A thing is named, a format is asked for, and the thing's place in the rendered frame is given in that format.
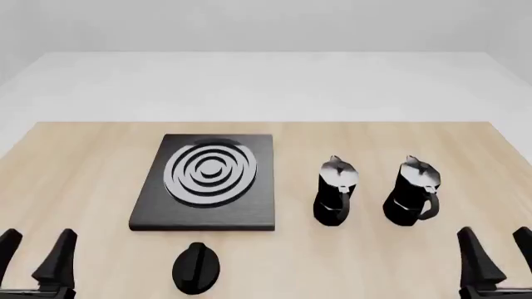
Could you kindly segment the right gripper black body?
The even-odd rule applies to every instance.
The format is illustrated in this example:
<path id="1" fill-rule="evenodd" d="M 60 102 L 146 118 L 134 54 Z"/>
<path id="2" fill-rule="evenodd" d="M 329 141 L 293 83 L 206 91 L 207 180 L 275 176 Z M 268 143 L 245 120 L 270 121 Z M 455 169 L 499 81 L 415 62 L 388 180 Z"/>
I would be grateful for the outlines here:
<path id="1" fill-rule="evenodd" d="M 494 283 L 461 284 L 460 299 L 532 299 L 532 287 L 498 287 Z"/>

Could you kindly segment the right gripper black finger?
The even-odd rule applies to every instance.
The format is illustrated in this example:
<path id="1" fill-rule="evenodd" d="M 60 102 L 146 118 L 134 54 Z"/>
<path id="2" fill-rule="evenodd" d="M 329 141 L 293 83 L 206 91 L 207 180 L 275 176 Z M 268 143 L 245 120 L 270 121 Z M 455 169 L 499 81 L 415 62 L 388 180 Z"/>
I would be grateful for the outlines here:
<path id="1" fill-rule="evenodd" d="M 461 288 L 496 288 L 507 276 L 494 264 L 471 227 L 457 233 L 461 251 Z"/>
<path id="2" fill-rule="evenodd" d="M 532 230 L 527 227 L 518 228 L 514 231 L 513 238 L 532 273 Z"/>

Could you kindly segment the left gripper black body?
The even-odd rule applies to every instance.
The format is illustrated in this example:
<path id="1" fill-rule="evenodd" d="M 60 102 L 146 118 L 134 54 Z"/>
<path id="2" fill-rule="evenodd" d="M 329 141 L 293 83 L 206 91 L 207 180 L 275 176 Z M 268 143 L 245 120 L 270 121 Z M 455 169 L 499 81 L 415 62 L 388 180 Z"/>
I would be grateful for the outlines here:
<path id="1" fill-rule="evenodd" d="M 42 285 L 37 289 L 0 288 L 0 299 L 75 299 L 76 284 Z"/>

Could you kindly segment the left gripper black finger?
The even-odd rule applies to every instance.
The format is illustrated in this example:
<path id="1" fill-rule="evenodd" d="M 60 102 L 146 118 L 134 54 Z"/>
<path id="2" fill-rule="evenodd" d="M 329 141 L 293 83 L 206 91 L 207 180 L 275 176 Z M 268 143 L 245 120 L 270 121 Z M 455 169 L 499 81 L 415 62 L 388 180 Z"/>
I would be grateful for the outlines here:
<path id="1" fill-rule="evenodd" d="M 57 239 L 52 250 L 32 274 L 39 288 L 75 288 L 74 253 L 77 234 L 65 228 Z"/>
<path id="2" fill-rule="evenodd" d="M 22 234 L 15 228 L 9 228 L 0 236 L 0 284 L 21 241 Z"/>

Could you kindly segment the black moka pot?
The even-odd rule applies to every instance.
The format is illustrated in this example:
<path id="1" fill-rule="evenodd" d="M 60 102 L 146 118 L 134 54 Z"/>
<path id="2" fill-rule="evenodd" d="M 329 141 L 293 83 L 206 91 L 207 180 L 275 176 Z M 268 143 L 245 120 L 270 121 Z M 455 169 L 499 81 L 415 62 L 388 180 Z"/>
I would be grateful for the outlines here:
<path id="1" fill-rule="evenodd" d="M 340 226 L 350 213 L 350 198 L 359 182 L 354 167 L 333 155 L 322 164 L 313 216 L 324 226 Z"/>
<path id="2" fill-rule="evenodd" d="M 383 212 L 389 221 L 404 227 L 434 218 L 440 212 L 437 197 L 440 186 L 441 175 L 433 166 L 408 155 L 382 206 Z"/>

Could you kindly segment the round black stove knob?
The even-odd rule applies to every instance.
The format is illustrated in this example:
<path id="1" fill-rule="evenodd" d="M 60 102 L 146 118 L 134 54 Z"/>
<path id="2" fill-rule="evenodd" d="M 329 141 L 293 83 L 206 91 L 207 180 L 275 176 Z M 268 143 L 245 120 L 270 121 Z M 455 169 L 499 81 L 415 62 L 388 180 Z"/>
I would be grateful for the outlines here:
<path id="1" fill-rule="evenodd" d="M 175 259 L 172 279 L 187 295 L 208 291 L 218 280 L 220 263 L 217 254 L 204 243 L 191 243 Z"/>

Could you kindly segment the flat black stove plate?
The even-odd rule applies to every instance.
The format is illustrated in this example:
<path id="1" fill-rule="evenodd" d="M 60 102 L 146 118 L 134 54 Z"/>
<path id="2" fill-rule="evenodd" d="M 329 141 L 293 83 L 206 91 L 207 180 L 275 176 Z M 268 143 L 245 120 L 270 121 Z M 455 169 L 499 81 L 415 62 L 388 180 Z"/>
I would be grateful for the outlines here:
<path id="1" fill-rule="evenodd" d="M 129 220 L 132 231 L 273 231 L 273 136 L 167 134 Z"/>

